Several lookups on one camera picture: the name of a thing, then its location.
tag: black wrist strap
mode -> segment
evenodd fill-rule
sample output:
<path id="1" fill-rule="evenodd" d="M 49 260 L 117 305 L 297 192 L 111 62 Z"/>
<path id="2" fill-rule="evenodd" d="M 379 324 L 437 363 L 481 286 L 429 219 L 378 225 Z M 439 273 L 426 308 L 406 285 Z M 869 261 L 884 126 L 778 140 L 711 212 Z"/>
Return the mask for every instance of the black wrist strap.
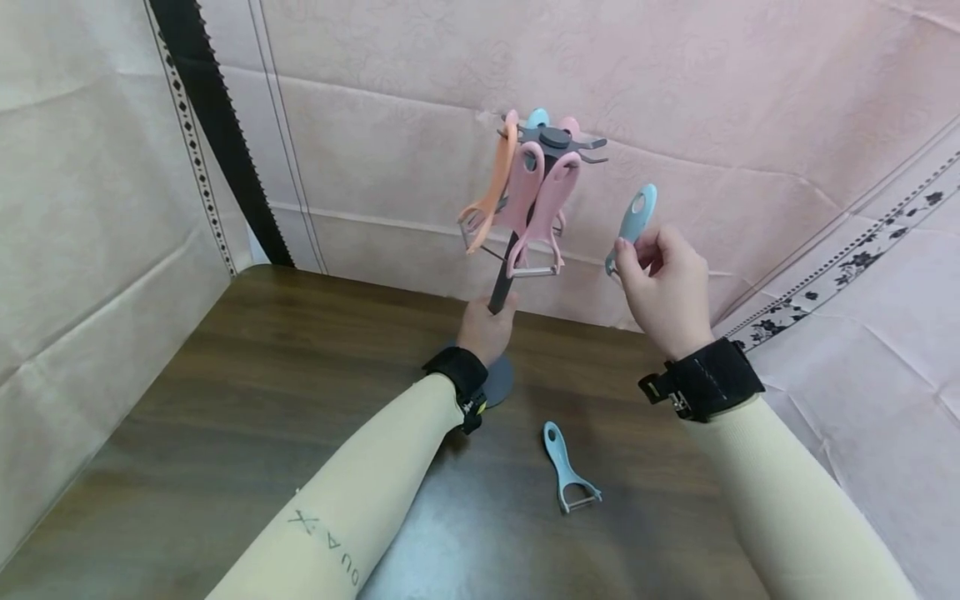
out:
<path id="1" fill-rule="evenodd" d="M 469 433 L 483 423 L 480 413 L 487 406 L 487 397 L 483 393 L 487 380 L 487 368 L 473 352 L 451 346 L 444 348 L 423 365 L 426 374 L 438 372 L 453 382 L 457 391 L 457 405 L 464 412 L 464 424 L 461 429 Z"/>
<path id="2" fill-rule="evenodd" d="M 765 391 L 746 355 L 727 338 L 665 366 L 666 373 L 647 375 L 637 385 L 651 404 L 671 400 L 681 419 L 708 422 Z"/>

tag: round base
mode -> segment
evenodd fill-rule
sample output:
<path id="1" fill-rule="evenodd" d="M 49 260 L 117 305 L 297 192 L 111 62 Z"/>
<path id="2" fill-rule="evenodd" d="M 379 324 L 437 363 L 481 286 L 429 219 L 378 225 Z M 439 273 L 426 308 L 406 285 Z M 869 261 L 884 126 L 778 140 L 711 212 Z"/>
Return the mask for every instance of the round base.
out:
<path id="1" fill-rule="evenodd" d="M 456 346 L 456 344 L 450 342 L 445 348 L 451 346 Z M 514 388 L 514 364 L 510 362 L 506 354 L 502 354 L 487 369 L 487 381 L 481 388 L 484 396 L 487 397 L 487 408 L 484 410 L 490 410 L 510 395 L 510 391 Z"/>

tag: wooden table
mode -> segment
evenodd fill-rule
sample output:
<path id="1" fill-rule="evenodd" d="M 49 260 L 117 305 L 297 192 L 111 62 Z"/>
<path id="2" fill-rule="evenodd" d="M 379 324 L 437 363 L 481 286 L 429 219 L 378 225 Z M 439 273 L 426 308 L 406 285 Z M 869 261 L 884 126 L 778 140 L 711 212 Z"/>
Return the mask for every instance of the wooden table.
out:
<path id="1" fill-rule="evenodd" d="M 462 310 L 245 272 L 0 573 L 0 597 L 204 598 Z M 643 336 L 522 314 L 509 353 L 512 395 L 447 436 L 362 598 L 766 597 L 703 457 L 636 389 L 661 360 Z M 561 514 L 546 420 L 602 504 Z"/>

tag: blue peeler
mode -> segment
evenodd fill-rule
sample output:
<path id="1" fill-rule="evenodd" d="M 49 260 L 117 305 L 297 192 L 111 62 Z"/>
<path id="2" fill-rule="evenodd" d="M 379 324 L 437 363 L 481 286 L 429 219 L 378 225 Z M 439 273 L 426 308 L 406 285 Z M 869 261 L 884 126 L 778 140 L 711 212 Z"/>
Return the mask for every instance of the blue peeler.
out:
<path id="1" fill-rule="evenodd" d="M 603 495 L 600 491 L 594 488 L 589 481 L 573 472 L 570 459 L 566 455 L 564 434 L 560 432 L 557 423 L 552 420 L 543 424 L 543 444 L 546 446 L 546 453 L 550 455 L 553 467 L 557 470 L 557 497 L 560 498 L 560 508 L 564 511 L 564 515 L 568 515 L 570 511 L 587 506 L 594 501 L 603 502 Z M 566 498 L 564 498 L 564 490 L 571 484 L 583 487 L 589 492 L 590 496 L 572 504 L 567 504 Z"/>
<path id="2" fill-rule="evenodd" d="M 636 192 L 634 198 L 627 206 L 627 212 L 623 215 L 623 221 L 620 222 L 620 233 L 617 237 L 622 237 L 631 244 L 636 243 L 643 230 L 647 228 L 650 217 L 654 214 L 654 206 L 657 205 L 657 187 L 653 183 L 647 183 Z M 616 270 L 613 261 L 616 258 L 616 250 L 611 250 L 607 254 L 607 275 L 612 275 Z"/>
<path id="3" fill-rule="evenodd" d="M 534 111 L 527 117 L 527 124 L 524 127 L 532 130 L 540 126 L 550 127 L 550 115 L 546 113 L 546 108 L 534 108 Z"/>

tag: forearm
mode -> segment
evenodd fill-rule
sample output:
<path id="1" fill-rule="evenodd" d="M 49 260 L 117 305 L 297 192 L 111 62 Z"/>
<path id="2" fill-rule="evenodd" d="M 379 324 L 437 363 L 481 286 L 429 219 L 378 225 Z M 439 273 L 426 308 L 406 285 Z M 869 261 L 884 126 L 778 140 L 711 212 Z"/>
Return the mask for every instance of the forearm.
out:
<path id="1" fill-rule="evenodd" d="M 762 397 L 684 426 L 712 461 L 772 597 L 916 597 L 867 519 Z"/>
<path id="2" fill-rule="evenodd" d="M 416 383 L 330 457 L 208 598 L 353 598 L 394 539 L 444 435 L 462 422 L 449 379 Z"/>

